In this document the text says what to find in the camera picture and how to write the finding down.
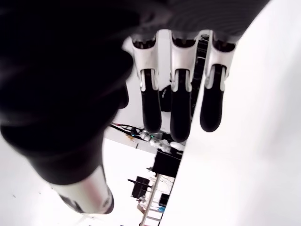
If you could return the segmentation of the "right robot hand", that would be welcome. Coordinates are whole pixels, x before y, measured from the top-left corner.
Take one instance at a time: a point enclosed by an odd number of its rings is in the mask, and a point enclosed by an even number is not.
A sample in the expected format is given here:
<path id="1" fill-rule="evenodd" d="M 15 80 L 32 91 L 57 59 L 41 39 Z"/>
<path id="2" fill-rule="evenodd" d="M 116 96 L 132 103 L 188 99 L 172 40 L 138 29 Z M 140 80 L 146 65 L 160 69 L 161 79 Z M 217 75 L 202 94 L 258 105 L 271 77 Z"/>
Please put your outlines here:
<path id="1" fill-rule="evenodd" d="M 174 141 L 191 125 L 199 33 L 209 30 L 200 124 L 221 122 L 224 82 L 238 41 L 265 0 L 3 0 L 0 132 L 72 209 L 109 214 L 102 142 L 128 104 L 136 69 L 144 128 L 161 128 L 158 32 L 170 32 Z"/>

